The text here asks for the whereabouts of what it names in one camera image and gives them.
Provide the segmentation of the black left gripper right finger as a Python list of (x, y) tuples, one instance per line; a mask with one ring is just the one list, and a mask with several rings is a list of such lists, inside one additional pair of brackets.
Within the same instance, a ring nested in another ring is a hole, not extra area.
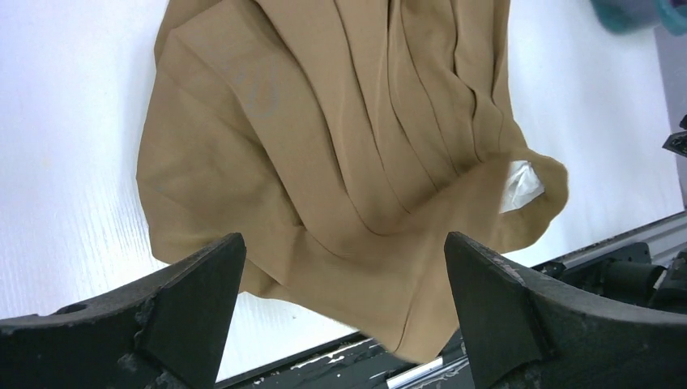
[(444, 250), (476, 387), (685, 387), (684, 314), (578, 289), (462, 233)]

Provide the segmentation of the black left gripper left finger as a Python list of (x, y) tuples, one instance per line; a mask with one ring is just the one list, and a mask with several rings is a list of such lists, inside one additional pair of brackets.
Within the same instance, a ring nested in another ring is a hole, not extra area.
[(3, 319), (2, 387), (213, 387), (245, 256), (231, 233), (100, 296)]

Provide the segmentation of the tan brown pleated skirt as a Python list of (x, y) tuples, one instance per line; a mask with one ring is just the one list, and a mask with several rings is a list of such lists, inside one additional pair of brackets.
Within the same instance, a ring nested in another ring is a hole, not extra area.
[(458, 330), (444, 242), (534, 244), (568, 173), (510, 103), (507, 1), (171, 1), (137, 183), (151, 251), (228, 233), (241, 289), (432, 361)]

